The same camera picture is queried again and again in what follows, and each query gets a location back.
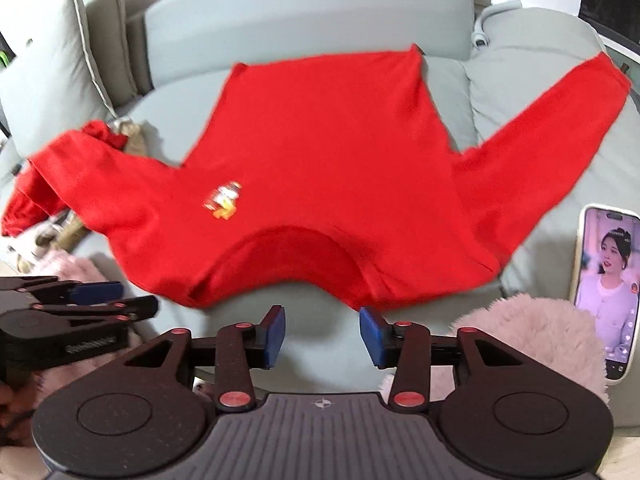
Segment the white garment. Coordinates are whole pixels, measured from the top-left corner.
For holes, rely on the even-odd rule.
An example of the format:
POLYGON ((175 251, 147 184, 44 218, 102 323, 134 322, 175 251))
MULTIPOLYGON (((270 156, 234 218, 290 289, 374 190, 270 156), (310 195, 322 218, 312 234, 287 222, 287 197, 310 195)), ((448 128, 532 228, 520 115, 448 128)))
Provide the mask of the white garment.
POLYGON ((28 228, 17 236, 1 237, 1 272, 29 274, 32 268, 50 252, 72 252, 87 230, 70 210, 28 228))

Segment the grey sofa pillow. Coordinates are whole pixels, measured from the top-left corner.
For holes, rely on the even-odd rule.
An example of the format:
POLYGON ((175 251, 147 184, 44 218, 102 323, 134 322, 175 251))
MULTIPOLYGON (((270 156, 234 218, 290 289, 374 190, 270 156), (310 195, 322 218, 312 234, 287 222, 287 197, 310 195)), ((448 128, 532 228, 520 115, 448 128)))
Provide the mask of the grey sofa pillow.
POLYGON ((1 72, 1 113, 16 143, 112 119, 141 94, 126 0, 58 0, 51 23, 1 72))

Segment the dark red knit garment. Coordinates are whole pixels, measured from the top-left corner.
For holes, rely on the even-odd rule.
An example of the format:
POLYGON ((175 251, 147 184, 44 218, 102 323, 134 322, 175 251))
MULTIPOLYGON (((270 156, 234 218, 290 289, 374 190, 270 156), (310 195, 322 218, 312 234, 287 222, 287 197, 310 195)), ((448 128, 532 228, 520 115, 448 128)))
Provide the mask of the dark red knit garment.
POLYGON ((115 150, 122 151, 128 143, 126 134, 114 132, 105 122, 92 120, 80 128, 82 133, 88 134, 93 139, 99 140, 115 150))

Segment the smartphone with lit screen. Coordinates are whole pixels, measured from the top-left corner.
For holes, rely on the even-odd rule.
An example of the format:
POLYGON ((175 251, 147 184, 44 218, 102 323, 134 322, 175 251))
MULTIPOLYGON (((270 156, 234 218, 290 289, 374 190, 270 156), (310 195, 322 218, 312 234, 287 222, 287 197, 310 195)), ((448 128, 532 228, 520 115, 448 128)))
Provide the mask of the smartphone with lit screen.
POLYGON ((606 380, 624 380, 639 318, 639 216, 588 204, 580 212, 570 301, 594 319, 606 380))

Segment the tan garment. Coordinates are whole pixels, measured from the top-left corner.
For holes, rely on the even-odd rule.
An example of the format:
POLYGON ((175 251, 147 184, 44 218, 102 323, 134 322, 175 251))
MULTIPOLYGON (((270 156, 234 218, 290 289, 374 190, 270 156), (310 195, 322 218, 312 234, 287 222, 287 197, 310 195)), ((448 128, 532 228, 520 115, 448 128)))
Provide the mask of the tan garment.
POLYGON ((114 133, 126 136, 127 142, 122 149, 126 154, 140 157, 148 156, 142 125, 137 124, 128 116, 119 117, 108 125, 114 133))

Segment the red sweatshirt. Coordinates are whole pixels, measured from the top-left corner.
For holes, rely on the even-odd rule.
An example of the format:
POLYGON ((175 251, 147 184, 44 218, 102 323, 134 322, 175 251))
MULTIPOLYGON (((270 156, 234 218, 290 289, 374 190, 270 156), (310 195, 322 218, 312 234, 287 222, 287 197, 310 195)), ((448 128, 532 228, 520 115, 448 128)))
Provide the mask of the red sweatshirt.
POLYGON ((178 166, 66 131, 29 157, 5 236, 69 209, 130 282, 208 308, 280 282, 398 308, 498 276, 622 111, 605 54, 455 151, 418 48, 239 64, 178 166))

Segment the pink fluffy cushion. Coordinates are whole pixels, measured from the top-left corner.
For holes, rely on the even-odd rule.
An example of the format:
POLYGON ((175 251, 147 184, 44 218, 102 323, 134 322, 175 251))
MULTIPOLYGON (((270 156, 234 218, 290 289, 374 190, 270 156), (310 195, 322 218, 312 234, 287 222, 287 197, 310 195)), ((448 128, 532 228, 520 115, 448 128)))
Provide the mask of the pink fluffy cushion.
POLYGON ((592 315, 564 299, 516 294, 502 298, 482 288, 427 304, 382 312, 387 321, 410 321, 434 335, 454 336, 476 327, 532 359, 574 380, 608 402, 602 341, 592 315))

